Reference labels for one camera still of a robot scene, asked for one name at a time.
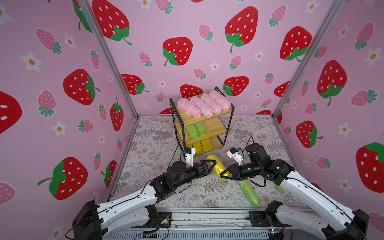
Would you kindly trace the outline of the green trash bag roll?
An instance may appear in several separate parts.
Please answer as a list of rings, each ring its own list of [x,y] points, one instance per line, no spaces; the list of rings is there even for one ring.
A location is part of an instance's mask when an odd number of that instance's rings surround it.
[[[282,195],[288,192],[286,189],[284,189],[283,187],[278,186],[278,185],[276,185],[276,189],[277,189]]]
[[[187,131],[187,134],[189,135],[191,140],[195,140],[200,136],[199,131],[195,125],[187,126],[185,130]]]
[[[196,127],[200,137],[207,134],[207,129],[206,129],[203,122],[196,123],[195,127]]]
[[[260,198],[257,196],[255,190],[253,189],[251,182],[249,180],[242,180],[239,182],[244,194],[247,197],[249,203],[256,207],[261,203]]]

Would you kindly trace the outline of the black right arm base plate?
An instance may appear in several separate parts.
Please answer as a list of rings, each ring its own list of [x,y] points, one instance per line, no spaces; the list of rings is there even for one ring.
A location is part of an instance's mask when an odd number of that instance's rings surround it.
[[[251,222],[252,227],[286,227],[281,223],[275,214],[266,213],[265,211],[250,211],[247,218]]]

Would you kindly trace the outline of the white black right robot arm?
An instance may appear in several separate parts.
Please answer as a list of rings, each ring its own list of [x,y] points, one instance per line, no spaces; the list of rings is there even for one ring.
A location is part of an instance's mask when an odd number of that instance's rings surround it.
[[[273,160],[260,144],[245,148],[250,163],[244,164],[241,150],[231,148],[227,155],[236,163],[228,166],[220,176],[223,179],[241,181],[256,176],[294,194],[317,215],[294,210],[287,205],[272,201],[260,215],[250,215],[253,226],[279,227],[289,225],[321,240],[365,240],[370,217],[362,210],[352,210],[330,198],[308,182],[287,162]]]

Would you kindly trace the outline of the pink trash bag roll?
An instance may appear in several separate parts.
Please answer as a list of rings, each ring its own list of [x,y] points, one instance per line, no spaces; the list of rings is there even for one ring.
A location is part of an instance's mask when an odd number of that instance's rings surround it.
[[[199,119],[202,114],[201,109],[198,108],[194,102],[185,98],[181,98],[177,101],[177,108],[180,111],[183,111],[187,116],[192,116],[194,119]]]
[[[231,102],[219,92],[211,91],[209,92],[209,95],[222,106],[223,111],[227,111],[231,108]]]
[[[210,107],[206,102],[204,102],[201,98],[194,96],[190,99],[191,102],[195,103],[195,105],[201,110],[202,115],[206,118],[212,117],[214,114],[214,110]]]
[[[201,100],[207,103],[213,110],[215,115],[219,115],[223,110],[221,104],[219,104],[215,99],[213,99],[209,94],[203,93]]]

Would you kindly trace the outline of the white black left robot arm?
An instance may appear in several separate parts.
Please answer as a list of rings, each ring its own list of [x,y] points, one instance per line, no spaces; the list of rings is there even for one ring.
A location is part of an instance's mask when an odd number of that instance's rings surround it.
[[[145,186],[117,200],[96,204],[94,200],[83,205],[72,222],[75,240],[102,240],[128,228],[155,228],[159,219],[156,204],[175,194],[175,191],[196,179],[208,176],[215,160],[201,160],[192,167],[174,162],[166,172]]]

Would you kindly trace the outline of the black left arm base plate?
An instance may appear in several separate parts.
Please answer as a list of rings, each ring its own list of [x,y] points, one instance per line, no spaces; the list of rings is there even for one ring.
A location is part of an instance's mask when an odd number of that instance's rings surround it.
[[[149,213],[149,220],[141,228],[169,228],[172,223],[172,212]]]

